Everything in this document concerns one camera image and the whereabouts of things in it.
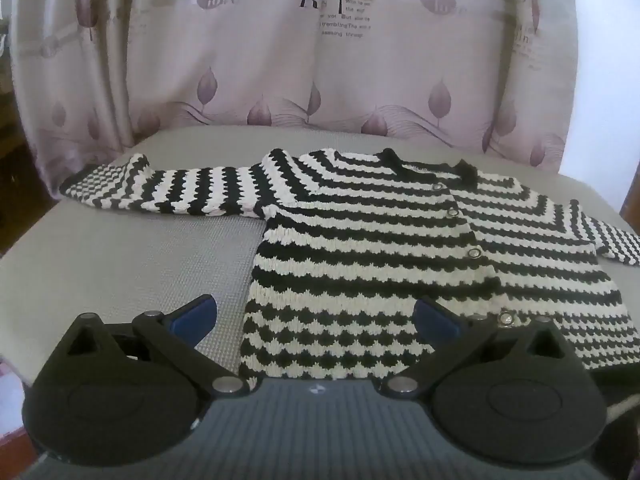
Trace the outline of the grey woven seat cushion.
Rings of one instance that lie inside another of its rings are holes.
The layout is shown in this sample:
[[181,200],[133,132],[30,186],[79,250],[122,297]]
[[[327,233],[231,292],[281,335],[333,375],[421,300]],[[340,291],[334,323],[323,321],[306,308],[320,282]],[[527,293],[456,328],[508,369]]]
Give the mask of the grey woven seat cushion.
[[[193,127],[164,131],[138,150],[157,168],[246,166],[272,148],[374,153],[391,148],[415,162],[458,162],[452,148],[312,130]],[[63,200],[1,260],[1,354],[26,382],[37,376],[78,314],[127,322],[211,294],[219,318],[202,351],[235,370],[250,264],[262,224],[102,211]]]

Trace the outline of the pink leaf print curtain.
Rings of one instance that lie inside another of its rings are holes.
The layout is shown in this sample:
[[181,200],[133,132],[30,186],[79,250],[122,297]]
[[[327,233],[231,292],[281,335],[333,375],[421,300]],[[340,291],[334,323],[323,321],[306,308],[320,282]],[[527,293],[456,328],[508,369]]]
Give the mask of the pink leaf print curtain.
[[16,102],[50,192],[160,130],[447,145],[558,171],[575,0],[12,0]]

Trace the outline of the black white striped knit cardigan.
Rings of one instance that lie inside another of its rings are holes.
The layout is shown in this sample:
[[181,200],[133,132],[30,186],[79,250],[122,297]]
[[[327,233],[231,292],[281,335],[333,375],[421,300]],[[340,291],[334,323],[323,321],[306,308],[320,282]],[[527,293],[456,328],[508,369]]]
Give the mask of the black white striped knit cardigan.
[[412,320],[420,298],[512,326],[551,318],[590,370],[639,359],[601,266],[637,264],[638,236],[467,162],[276,148],[249,167],[160,170],[135,154],[61,192],[94,208],[265,222],[240,345],[250,382],[399,373],[431,349]]

